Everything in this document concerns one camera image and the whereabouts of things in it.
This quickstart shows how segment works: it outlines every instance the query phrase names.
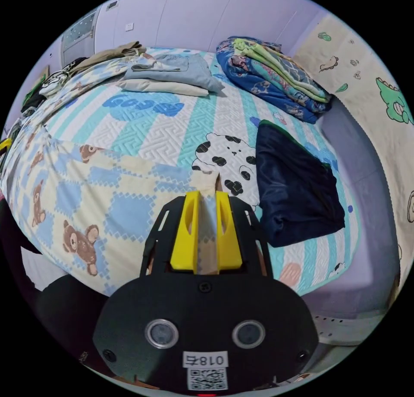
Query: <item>label sticker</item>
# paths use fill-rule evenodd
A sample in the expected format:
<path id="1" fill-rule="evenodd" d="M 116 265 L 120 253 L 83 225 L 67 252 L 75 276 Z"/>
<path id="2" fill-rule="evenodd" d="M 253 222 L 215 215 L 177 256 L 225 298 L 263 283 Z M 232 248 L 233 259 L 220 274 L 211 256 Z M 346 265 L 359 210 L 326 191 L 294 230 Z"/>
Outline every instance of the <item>label sticker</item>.
<path id="1" fill-rule="evenodd" d="M 227 351 L 215 353 L 182 353 L 182 366 L 184 368 L 226 368 L 229 366 Z"/>
<path id="2" fill-rule="evenodd" d="M 187 369 L 187 388 L 191 391 L 228 390 L 226 368 Z"/>

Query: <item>cartoon dinosaur wall sticker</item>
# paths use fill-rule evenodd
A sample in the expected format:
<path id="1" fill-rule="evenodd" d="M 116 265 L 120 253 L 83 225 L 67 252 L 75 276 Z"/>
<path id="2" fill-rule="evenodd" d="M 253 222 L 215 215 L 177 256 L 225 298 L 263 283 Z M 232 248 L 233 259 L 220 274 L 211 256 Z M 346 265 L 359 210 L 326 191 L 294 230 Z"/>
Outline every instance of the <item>cartoon dinosaur wall sticker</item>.
<path id="1" fill-rule="evenodd" d="M 388 118 L 397 122 L 414 125 L 413 116 L 401 91 L 381 78 L 376 78 L 375 80 L 380 89 L 381 99 L 387 105 Z"/>

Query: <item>green folded cloth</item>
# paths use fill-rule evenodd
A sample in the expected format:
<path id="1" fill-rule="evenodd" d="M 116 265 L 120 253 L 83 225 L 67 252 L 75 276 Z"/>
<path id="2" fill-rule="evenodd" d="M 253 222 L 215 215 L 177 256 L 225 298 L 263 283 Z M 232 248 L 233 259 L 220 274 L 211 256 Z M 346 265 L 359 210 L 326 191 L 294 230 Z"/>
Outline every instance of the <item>green folded cloth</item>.
<path id="1" fill-rule="evenodd" d="M 35 93 L 36 89 L 40 87 L 40 85 L 46 80 L 46 75 L 43 75 L 40 81 L 36 84 L 36 86 L 25 96 L 25 99 L 23 100 L 24 107 L 26 105 L 26 102 L 32 97 L 32 95 Z"/>
<path id="2" fill-rule="evenodd" d="M 330 101 L 330 96 L 327 96 L 326 91 L 324 91 L 322 88 L 318 88 L 314 82 L 314 84 L 312 85 L 308 82 L 301 82 L 295 79 L 289 72 L 289 68 L 287 67 L 286 63 L 283 62 L 283 59 L 290 65 L 297 65 L 294 64 L 291 59 L 286 59 L 283 54 L 275 51 L 272 51 L 272 53 L 270 53 L 262 45 L 242 38 L 235 39 L 233 41 L 233 47 L 236 54 L 248 56 L 251 59 L 263 63 L 270 69 L 273 69 L 292 87 L 294 87 L 298 91 L 303 92 L 309 98 L 314 99 L 318 102 L 323 102 L 325 104 Z"/>

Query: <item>yellow object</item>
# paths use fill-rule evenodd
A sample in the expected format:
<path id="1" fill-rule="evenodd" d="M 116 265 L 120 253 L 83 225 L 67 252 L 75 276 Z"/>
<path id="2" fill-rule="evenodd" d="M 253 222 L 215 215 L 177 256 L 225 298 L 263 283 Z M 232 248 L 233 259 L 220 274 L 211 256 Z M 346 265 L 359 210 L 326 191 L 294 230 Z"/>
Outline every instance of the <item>yellow object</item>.
<path id="1" fill-rule="evenodd" d="M 0 151 L 3 148 L 9 149 L 11 144 L 12 144 L 12 140 L 10 138 L 7 138 L 7 139 L 3 140 L 2 142 L 0 142 Z"/>
<path id="2" fill-rule="evenodd" d="M 236 228 L 230 206 L 229 195 L 216 191 L 217 212 L 217 270 L 239 269 L 242 255 L 238 246 Z"/>
<path id="3" fill-rule="evenodd" d="M 185 196 L 176 242 L 170 264 L 175 271 L 197 273 L 198 213 L 200 192 L 190 191 Z"/>

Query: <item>lavender wall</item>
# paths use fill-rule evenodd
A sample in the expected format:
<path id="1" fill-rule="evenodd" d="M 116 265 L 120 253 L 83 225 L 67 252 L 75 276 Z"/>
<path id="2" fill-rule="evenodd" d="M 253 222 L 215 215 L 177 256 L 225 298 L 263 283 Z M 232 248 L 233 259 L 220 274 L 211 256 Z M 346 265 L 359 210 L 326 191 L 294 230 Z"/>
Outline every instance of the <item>lavender wall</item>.
<path id="1" fill-rule="evenodd" d="M 33 66 L 27 78 L 20 87 L 19 92 L 14 99 L 12 107 L 10 108 L 9 115 L 7 116 L 5 127 L 8 130 L 16 119 L 21 115 L 20 110 L 22 109 L 23 99 L 26 94 L 30 91 L 33 84 L 39 78 L 45 66 L 49 65 L 49 73 L 53 73 L 59 69 L 62 69 L 60 62 L 60 37 L 56 39 L 43 53 L 40 59 Z"/>
<path id="2" fill-rule="evenodd" d="M 111 1 L 98 16 L 96 52 L 133 40 L 215 52 L 231 35 L 250 35 L 282 43 L 292 54 L 325 13 L 309 0 L 119 0 L 106 11 Z M 126 32 L 128 23 L 134 29 Z"/>

